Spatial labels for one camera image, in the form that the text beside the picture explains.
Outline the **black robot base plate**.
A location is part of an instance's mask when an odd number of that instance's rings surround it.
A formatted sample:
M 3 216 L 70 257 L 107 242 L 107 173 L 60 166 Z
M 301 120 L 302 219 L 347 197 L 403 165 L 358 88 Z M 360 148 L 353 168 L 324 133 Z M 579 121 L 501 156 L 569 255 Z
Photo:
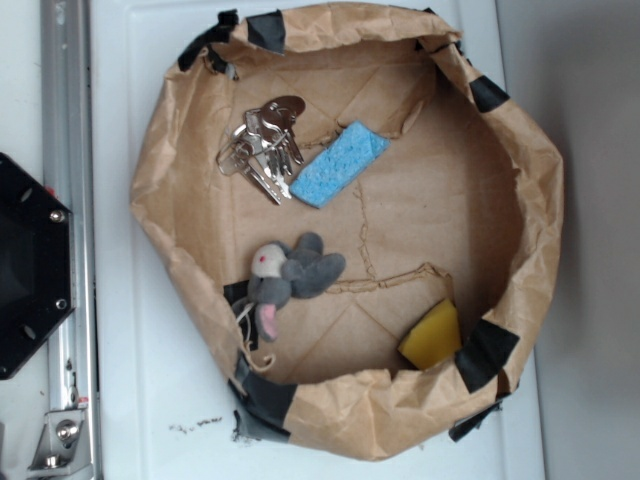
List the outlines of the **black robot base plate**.
M 73 311 L 72 214 L 1 155 L 1 378 L 12 378 Z

